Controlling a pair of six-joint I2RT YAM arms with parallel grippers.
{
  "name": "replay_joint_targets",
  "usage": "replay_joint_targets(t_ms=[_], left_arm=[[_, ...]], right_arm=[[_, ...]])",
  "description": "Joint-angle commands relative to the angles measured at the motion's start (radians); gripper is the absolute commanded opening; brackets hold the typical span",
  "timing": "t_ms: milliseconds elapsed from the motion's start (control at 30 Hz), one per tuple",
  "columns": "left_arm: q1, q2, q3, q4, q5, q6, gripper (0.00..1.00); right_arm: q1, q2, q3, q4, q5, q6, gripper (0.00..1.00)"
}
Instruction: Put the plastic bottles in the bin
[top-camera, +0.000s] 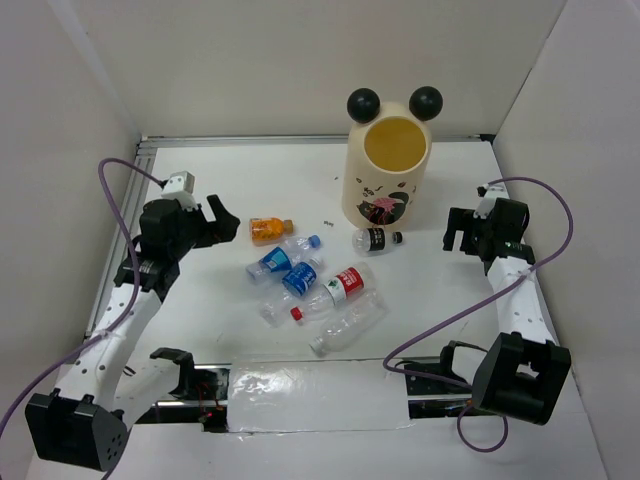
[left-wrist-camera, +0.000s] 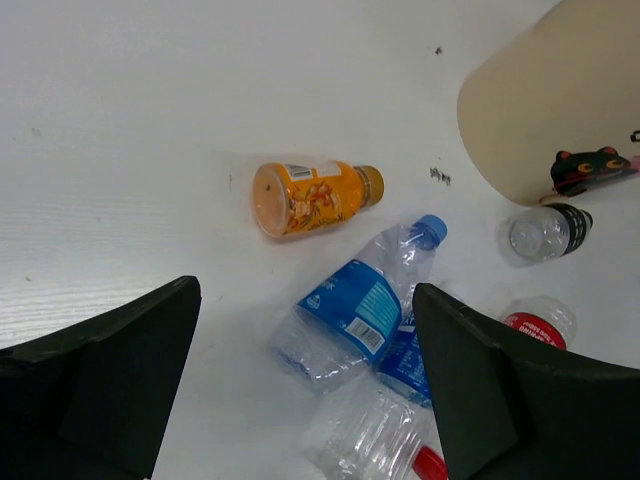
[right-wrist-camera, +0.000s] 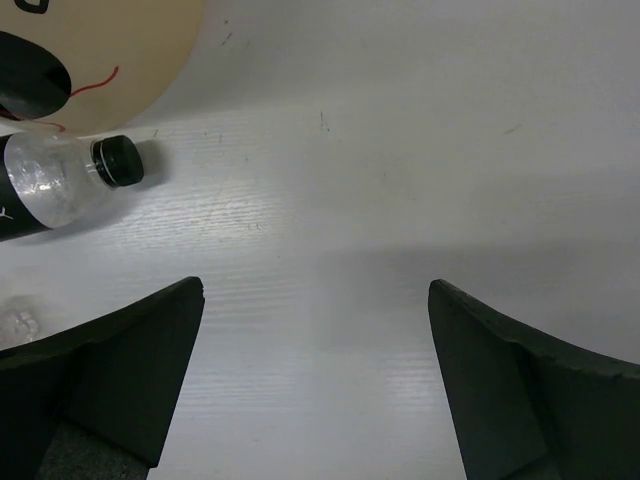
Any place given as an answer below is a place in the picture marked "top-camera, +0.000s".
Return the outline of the orange juice bottle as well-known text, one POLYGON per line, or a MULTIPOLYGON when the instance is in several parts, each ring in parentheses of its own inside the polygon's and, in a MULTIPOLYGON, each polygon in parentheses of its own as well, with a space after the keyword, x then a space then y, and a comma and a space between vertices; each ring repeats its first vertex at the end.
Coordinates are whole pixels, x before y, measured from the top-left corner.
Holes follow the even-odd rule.
POLYGON ((269 217, 251 218, 249 221, 249 233, 255 245, 274 243, 285 236, 292 235, 294 230, 294 222, 290 219, 269 217))

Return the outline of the crushed blue-label bottle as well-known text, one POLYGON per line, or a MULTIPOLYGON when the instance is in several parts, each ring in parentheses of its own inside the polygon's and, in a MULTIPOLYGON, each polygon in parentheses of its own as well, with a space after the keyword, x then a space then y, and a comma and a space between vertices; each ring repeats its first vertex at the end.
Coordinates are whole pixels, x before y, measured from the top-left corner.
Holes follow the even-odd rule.
POLYGON ((262 259, 246 267, 249 279, 259 284, 271 277, 272 274, 286 272, 292 269, 292 261, 282 247, 275 247, 262 259))

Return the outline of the black-label small bottle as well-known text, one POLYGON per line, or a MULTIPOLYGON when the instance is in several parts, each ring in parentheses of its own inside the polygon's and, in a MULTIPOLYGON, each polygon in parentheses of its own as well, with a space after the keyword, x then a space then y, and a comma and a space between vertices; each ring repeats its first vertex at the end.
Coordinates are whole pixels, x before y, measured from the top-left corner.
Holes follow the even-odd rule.
POLYGON ((352 236, 354 250, 363 256, 379 256, 389 253, 401 246, 404 236, 399 231, 387 231, 372 227, 359 229, 352 236))

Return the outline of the clear unlabelled bottle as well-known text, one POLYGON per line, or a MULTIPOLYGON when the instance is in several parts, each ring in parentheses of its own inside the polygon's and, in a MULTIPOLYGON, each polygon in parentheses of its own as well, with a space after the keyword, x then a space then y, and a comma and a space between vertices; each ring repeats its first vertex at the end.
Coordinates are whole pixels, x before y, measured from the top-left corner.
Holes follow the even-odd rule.
POLYGON ((344 310, 329 318, 309 342, 319 358, 342 352, 354 344, 388 313, 384 298, 377 290, 368 290, 344 310))

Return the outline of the blue-cap clear bottle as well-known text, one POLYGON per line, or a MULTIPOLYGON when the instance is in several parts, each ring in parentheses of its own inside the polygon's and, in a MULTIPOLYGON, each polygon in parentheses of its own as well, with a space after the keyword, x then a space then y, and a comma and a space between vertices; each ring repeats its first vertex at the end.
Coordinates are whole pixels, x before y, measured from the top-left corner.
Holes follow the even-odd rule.
POLYGON ((281 248, 292 264, 300 263, 309 258, 321 246, 317 235, 309 237, 290 237, 281 243, 281 248))

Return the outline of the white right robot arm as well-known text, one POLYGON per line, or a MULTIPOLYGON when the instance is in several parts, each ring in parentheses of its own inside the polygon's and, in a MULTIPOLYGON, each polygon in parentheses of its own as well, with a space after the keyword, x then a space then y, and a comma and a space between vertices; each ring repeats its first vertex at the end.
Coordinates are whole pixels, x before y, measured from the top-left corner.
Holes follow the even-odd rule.
POLYGON ((571 367, 571 354, 554 341, 530 277, 533 249, 522 242, 529 210, 504 198, 482 212, 449 210, 443 249, 451 251, 456 234, 460 250, 478 257, 495 293, 499 333, 474 373, 472 405, 537 425, 550 419, 571 367))

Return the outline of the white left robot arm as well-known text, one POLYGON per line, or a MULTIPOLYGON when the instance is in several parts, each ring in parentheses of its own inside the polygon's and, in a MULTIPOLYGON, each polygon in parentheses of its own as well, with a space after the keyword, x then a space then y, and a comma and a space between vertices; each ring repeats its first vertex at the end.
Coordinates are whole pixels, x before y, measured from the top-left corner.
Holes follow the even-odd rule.
POLYGON ((114 278, 107 308, 73 366, 49 394, 35 393, 25 417, 42 460, 112 470, 123 456, 133 425, 166 395, 189 397, 197 374, 191 353, 159 347, 147 361, 130 359, 142 333, 160 311, 180 274, 180 261, 193 249, 232 241, 240 221, 217 195, 200 205, 177 199, 147 203, 139 233, 114 278))

